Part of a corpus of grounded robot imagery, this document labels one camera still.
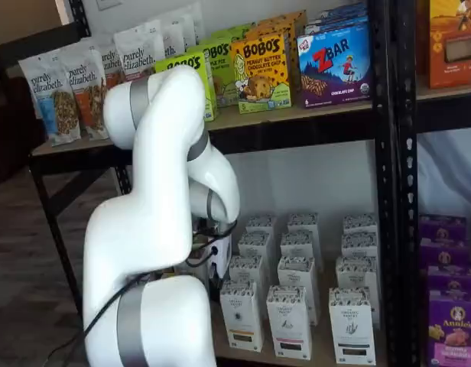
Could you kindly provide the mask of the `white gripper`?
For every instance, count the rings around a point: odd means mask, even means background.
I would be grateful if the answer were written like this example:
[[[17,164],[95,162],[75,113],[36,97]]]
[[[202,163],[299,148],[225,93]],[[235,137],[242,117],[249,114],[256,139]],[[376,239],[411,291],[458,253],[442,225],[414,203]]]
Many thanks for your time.
[[[221,287],[220,278],[224,278],[232,257],[232,236],[218,239],[209,246],[210,258],[208,271],[210,277],[210,296],[218,297]]]

